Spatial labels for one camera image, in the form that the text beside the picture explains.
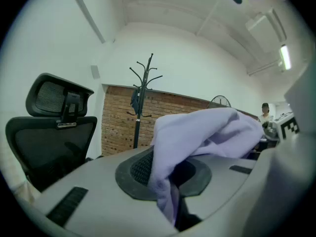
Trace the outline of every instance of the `red brick wall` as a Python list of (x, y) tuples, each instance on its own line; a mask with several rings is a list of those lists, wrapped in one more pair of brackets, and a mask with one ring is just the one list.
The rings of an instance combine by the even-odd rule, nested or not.
[[(113, 155), (133, 148), (135, 117), (126, 113), (134, 110), (130, 98), (134, 89), (109, 86), (106, 92), (102, 117), (102, 154)], [(190, 113), (207, 108), (209, 102), (167, 93), (146, 91), (141, 118), (138, 146), (147, 146), (154, 136), (157, 118), (167, 114)]]

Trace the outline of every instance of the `ceiling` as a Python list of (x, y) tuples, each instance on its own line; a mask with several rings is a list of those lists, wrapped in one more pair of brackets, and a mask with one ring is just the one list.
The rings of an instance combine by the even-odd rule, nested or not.
[[(123, 0), (127, 22), (156, 23), (173, 26), (206, 38), (240, 60), (263, 83), (295, 80), (314, 51), (308, 28), (285, 0)], [(245, 24), (273, 8), (284, 28), (286, 41), (265, 52)], [(292, 69), (278, 65), (279, 48), (286, 44)]]

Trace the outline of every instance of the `mesh chair back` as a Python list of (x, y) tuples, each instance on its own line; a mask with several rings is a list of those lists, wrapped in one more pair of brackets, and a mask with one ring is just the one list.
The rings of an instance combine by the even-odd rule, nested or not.
[(35, 117), (13, 118), (6, 125), (9, 145), (38, 190), (84, 163), (97, 123), (96, 117), (80, 117), (91, 94), (72, 82), (40, 75), (26, 101)]

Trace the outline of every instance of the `standing fan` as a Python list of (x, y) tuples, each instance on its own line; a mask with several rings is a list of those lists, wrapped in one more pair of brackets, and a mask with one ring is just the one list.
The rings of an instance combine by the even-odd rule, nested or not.
[(218, 95), (212, 99), (207, 108), (231, 107), (228, 99), (222, 95)]

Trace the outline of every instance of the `lavender cloth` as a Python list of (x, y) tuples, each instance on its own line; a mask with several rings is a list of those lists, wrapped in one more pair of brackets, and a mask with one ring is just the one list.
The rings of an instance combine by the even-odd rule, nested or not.
[(166, 115), (154, 127), (154, 159), (149, 188), (157, 205), (174, 225), (179, 191), (170, 183), (174, 167), (188, 156), (214, 154), (241, 158), (261, 139), (261, 124), (233, 108), (216, 108), (190, 114)]

